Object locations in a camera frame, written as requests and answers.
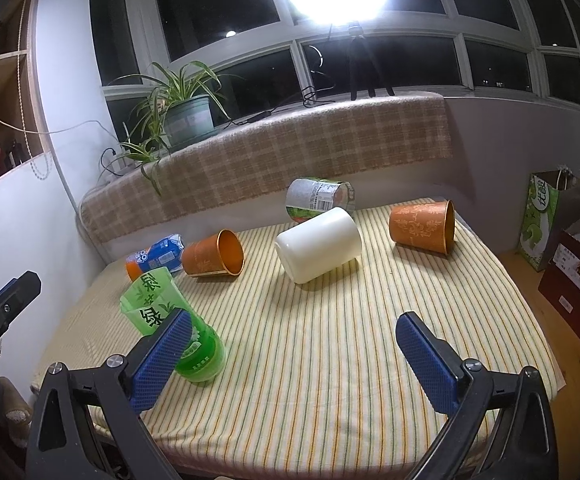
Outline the green plastic cup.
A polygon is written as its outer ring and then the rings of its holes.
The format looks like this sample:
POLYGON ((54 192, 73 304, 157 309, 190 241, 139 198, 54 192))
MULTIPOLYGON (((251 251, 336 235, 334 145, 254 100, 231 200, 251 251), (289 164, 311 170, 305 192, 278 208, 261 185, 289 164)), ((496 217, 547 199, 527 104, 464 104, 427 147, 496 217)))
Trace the green plastic cup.
POLYGON ((194 384, 210 382, 226 363, 223 341, 214 328, 191 307, 171 272, 162 268, 136 278, 122 293, 120 310, 141 336, 156 333, 171 314, 179 314, 177 328, 180 351, 176 372, 194 384))

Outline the blue orange snack cup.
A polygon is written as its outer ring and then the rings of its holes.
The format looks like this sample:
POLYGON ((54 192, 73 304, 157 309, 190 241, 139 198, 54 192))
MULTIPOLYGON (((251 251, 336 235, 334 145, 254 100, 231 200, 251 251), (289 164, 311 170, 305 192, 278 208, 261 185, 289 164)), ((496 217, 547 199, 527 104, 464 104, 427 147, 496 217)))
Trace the blue orange snack cup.
POLYGON ((185 245, 179 234, 162 238, 150 247, 134 252, 125 260, 125 270, 130 280, 136 281, 141 274, 165 266, 171 273, 183 270, 182 255, 185 245))

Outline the orange paper cup right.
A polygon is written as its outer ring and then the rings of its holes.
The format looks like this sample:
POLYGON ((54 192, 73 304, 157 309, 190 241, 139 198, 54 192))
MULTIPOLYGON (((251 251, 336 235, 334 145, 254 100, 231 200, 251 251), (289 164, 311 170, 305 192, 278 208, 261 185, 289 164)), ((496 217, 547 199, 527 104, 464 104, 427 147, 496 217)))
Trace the orange paper cup right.
POLYGON ((395 244, 448 256, 454 248, 455 208, 451 200, 391 209, 389 233, 395 244))

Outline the white plastic cup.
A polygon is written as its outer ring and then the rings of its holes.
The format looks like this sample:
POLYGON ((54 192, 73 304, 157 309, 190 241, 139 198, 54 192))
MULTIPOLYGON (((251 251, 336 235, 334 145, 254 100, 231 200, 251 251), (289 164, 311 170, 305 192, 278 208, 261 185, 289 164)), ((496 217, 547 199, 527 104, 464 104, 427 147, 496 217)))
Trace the white plastic cup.
POLYGON ((362 237, 351 215, 334 207, 275 238, 284 272, 296 284, 306 284, 362 254, 362 237))

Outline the striped table cloth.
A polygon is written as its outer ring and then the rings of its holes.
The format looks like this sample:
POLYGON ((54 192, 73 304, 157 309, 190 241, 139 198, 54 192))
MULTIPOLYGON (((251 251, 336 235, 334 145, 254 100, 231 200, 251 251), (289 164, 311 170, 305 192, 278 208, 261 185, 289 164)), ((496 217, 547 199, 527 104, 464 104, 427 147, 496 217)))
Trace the striped table cloth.
POLYGON ((464 220, 448 257, 398 246, 388 207, 357 211, 363 251, 304 285, 277 257, 278 226, 240 234, 238 278, 176 285, 224 342, 224 370, 173 375, 142 419, 187 474, 247 479, 402 478, 436 437, 435 413, 395 340, 414 311, 460 356, 490 370, 563 376, 502 263, 464 220))

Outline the white power strip with chargers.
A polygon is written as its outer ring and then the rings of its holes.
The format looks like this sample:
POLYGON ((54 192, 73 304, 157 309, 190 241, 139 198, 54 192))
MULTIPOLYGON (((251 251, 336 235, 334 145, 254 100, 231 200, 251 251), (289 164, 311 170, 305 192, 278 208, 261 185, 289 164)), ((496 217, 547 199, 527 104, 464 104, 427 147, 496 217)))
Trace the white power strip with chargers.
POLYGON ((107 185, 136 169, 136 162, 113 148, 105 150, 99 159, 100 175, 97 183, 107 185))

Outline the green white paper bag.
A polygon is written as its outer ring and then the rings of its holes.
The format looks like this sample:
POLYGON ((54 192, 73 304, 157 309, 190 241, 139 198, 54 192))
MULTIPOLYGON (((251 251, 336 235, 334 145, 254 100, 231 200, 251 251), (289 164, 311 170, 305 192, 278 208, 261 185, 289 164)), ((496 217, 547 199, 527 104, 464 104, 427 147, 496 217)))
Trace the green white paper bag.
POLYGON ((543 271, 554 255, 559 234, 580 218, 580 177, 567 166, 530 175, 518 249, 526 262, 543 271))

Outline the spider plant in pot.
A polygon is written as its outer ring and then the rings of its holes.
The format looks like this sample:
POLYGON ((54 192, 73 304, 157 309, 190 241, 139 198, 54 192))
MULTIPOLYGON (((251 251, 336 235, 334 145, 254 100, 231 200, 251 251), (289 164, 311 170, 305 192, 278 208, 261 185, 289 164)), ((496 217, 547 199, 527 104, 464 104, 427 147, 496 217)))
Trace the spider plant in pot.
POLYGON ((222 95, 227 77, 208 64, 192 60, 178 70, 170 70, 153 62, 151 67, 156 70, 154 75, 130 73, 115 78, 139 79, 149 84, 147 95, 133 108, 136 124, 123 128, 120 147, 121 156, 136 162, 140 174, 161 195, 161 160, 186 140, 214 129, 213 107, 226 119, 230 115, 222 95))

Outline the plaid sill cloth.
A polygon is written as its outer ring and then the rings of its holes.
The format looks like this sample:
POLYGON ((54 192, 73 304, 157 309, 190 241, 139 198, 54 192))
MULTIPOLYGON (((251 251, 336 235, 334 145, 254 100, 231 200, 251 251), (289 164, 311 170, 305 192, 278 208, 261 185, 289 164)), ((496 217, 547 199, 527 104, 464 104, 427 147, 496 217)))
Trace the plaid sill cloth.
POLYGON ((434 92, 299 110, 235 128, 150 162, 86 195, 80 216, 99 244, 200 211, 284 190, 300 177, 342 177, 453 155, 434 92))

